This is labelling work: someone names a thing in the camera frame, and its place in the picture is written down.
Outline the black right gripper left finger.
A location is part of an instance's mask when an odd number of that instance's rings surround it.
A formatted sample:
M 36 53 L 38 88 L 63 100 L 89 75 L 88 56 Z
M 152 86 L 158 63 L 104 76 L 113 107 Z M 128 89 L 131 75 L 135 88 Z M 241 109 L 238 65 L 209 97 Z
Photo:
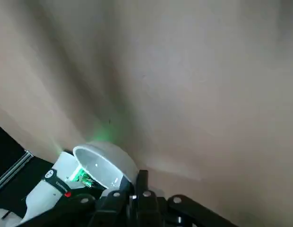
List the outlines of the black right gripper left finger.
M 129 205 L 129 192 L 113 191 L 96 200 L 79 194 L 26 221 L 27 227 L 141 227 L 141 209 Z

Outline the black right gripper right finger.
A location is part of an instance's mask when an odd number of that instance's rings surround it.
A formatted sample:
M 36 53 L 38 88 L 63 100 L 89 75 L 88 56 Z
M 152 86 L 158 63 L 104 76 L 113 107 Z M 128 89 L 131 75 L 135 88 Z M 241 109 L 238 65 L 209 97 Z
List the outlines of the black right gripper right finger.
M 193 199 L 176 194 L 168 199 L 148 187 L 148 171 L 136 178 L 136 222 L 138 227 L 233 227 L 223 218 Z

